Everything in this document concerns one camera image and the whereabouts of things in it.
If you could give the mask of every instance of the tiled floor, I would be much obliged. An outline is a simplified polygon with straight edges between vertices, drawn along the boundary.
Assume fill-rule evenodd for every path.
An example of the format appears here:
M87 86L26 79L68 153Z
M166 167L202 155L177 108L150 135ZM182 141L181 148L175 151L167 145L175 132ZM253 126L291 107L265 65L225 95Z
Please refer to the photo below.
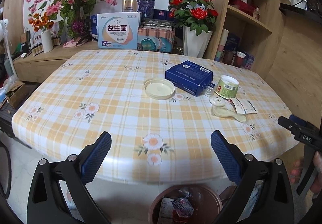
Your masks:
M7 146L12 164L12 188L8 203L17 216L26 223L30 184L38 161L45 157L0 132L0 140ZM0 181L6 189L7 159L0 150ZM228 179L206 183L217 194L231 185ZM109 216L112 224L147 224L148 211L154 199L171 185L127 185L95 178L86 185L99 207Z

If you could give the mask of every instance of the green paper cup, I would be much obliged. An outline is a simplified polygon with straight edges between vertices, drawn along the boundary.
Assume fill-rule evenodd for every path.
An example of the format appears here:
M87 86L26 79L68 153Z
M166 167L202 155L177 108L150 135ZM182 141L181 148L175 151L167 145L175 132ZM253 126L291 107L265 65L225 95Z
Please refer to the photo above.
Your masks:
M215 92L225 99L235 98L239 87L239 81L233 77L222 75Z

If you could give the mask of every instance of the metal screw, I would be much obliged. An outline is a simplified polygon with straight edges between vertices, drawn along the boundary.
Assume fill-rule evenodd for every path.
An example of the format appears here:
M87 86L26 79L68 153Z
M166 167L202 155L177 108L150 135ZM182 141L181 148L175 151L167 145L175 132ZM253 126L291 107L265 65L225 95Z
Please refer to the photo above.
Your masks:
M69 160L69 161L74 161L75 159L77 159L77 156L76 156L75 154L70 155L70 156L68 157L68 160Z
M283 161L281 159L276 159L275 162L278 165L282 165L283 164Z
M39 161L39 164L40 165L43 165L43 164L45 164L46 163L46 160L45 159L41 159L40 161Z
M251 154L246 154L245 159L247 159L248 161L252 161L254 159L254 156Z

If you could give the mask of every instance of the human hand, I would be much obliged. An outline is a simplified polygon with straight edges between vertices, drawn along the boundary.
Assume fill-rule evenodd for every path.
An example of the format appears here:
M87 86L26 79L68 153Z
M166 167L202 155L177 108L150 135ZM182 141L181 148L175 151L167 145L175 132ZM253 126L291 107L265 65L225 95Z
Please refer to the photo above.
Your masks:
M303 170L303 162L304 158L300 158L293 164L293 169L290 173L289 180L293 183L298 183L302 174ZM310 190L313 193L320 193L322 190L322 155L319 152L315 152L314 158L313 158L313 164L318 170L318 176L314 180Z

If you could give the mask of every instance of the red basket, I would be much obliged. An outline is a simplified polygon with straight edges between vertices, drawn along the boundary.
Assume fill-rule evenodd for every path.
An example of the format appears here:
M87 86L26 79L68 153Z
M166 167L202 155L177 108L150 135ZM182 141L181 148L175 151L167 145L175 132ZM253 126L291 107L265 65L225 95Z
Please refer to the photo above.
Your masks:
M242 12L253 16L254 10L255 10L255 6L254 6L254 1L251 0L250 4L247 4L241 0L229 0L229 5L238 5L239 6L239 10L241 10Z

